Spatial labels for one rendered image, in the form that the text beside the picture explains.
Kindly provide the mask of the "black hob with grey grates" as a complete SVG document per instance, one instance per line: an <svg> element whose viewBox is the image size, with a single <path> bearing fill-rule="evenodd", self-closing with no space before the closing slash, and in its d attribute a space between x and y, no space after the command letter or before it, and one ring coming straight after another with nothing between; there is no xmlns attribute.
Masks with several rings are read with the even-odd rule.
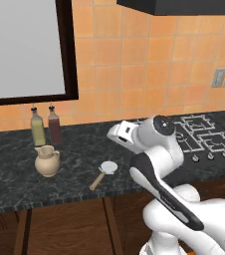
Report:
<svg viewBox="0 0 225 255"><path fill-rule="evenodd" d="M225 129L205 114L173 116L172 121L176 128L176 138L184 153L186 161L192 161L196 155L199 161L223 161L222 152L225 150ZM207 154L211 152L214 159L210 160Z"/></svg>

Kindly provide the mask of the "dark wood drawer front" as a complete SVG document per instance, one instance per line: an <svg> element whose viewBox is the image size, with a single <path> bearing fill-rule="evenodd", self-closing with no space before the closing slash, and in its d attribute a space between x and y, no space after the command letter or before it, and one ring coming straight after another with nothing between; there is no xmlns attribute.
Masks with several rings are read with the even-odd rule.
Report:
<svg viewBox="0 0 225 255"><path fill-rule="evenodd" d="M113 255L103 202L33 209L28 255Z"/></svg>

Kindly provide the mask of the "black range hood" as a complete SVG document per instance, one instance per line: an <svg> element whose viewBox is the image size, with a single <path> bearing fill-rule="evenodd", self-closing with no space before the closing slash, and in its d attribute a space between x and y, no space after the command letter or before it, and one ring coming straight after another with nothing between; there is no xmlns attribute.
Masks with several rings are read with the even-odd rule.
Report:
<svg viewBox="0 0 225 255"><path fill-rule="evenodd" d="M153 16L225 16L225 0L116 0L116 4Z"/></svg>

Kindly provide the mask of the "dark red vinegar bottle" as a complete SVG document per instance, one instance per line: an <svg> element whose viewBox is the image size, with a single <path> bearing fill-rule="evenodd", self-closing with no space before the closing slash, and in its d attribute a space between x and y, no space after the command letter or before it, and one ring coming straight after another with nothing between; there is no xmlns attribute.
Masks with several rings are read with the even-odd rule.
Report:
<svg viewBox="0 0 225 255"><path fill-rule="evenodd" d="M58 144L61 142L61 127L60 119L55 113L55 107L49 106L50 114L48 116L48 127L50 133L51 144Z"/></svg>

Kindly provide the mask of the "beige ceramic jug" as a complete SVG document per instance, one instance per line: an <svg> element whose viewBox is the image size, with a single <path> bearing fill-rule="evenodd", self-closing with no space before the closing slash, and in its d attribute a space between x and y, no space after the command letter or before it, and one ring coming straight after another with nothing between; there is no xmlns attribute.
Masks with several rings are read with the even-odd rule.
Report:
<svg viewBox="0 0 225 255"><path fill-rule="evenodd" d="M60 168L60 152L52 145L36 147L35 151L38 153L35 159L37 171L45 177L54 176Z"/></svg>

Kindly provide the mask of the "yellow oil bottle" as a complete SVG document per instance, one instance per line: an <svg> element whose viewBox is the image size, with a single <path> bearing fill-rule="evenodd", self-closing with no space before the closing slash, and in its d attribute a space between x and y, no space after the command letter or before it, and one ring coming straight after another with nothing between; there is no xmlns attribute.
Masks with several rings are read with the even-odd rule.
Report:
<svg viewBox="0 0 225 255"><path fill-rule="evenodd" d="M31 130L35 146L42 146L46 144L45 131L43 119L38 115L37 108L31 107Z"/></svg>

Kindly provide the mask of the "window with dark frame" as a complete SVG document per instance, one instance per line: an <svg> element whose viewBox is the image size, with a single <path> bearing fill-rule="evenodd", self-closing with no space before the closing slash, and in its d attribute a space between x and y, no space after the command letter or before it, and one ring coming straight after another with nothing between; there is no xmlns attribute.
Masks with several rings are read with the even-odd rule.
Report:
<svg viewBox="0 0 225 255"><path fill-rule="evenodd" d="M0 106L78 97L71 0L0 0Z"/></svg>

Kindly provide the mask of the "dark wood cupboard door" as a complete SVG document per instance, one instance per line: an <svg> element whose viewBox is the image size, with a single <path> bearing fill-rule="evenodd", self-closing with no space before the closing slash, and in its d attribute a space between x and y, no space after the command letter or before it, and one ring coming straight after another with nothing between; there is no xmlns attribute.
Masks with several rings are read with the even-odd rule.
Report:
<svg viewBox="0 0 225 255"><path fill-rule="evenodd" d="M142 219L142 211L151 200L152 196L147 191L116 195L112 198L123 255L139 255L141 247L148 241L151 231Z"/></svg>
<svg viewBox="0 0 225 255"><path fill-rule="evenodd" d="M14 212L0 214L0 255L13 255L18 228L18 216Z"/></svg>
<svg viewBox="0 0 225 255"><path fill-rule="evenodd" d="M194 186L202 200L211 198L225 199L225 178L223 179L210 179L210 180L173 180L169 179L168 184L172 187L181 184L191 184Z"/></svg>

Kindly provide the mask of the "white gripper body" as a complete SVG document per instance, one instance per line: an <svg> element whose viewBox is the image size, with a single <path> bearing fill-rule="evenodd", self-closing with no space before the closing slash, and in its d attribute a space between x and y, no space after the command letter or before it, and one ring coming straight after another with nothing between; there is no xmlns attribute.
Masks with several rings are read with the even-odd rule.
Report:
<svg viewBox="0 0 225 255"><path fill-rule="evenodd" d="M114 125L110 128L107 137L117 144L134 151L134 142L132 139L132 125Z"/></svg>

